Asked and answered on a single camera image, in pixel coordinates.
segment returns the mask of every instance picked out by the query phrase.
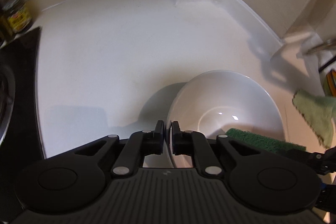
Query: green scouring pad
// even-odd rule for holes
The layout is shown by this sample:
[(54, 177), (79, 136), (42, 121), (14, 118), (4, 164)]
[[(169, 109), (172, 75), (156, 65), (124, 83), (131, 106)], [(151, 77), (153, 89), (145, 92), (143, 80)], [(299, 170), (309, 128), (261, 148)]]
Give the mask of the green scouring pad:
[(281, 154), (292, 148), (306, 151), (305, 146), (301, 146), (294, 143), (287, 143), (284, 141), (275, 140), (258, 134), (254, 134), (247, 131), (242, 131), (239, 129), (231, 128), (226, 132), (226, 135), (236, 138), (237, 140), (243, 141), (249, 145), (255, 146), (260, 149), (264, 149), (268, 152), (273, 152), (276, 154)]

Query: white bowl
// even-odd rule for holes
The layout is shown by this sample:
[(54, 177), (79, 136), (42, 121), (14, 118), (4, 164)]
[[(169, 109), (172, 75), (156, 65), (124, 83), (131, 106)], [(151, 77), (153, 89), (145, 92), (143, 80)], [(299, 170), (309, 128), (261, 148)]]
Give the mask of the white bowl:
[[(279, 110), (254, 80), (237, 72), (214, 70), (190, 80), (170, 107), (167, 126), (178, 121), (181, 131), (203, 133), (208, 139), (238, 128), (285, 140)], [(175, 156), (177, 167), (192, 167), (187, 156)]]

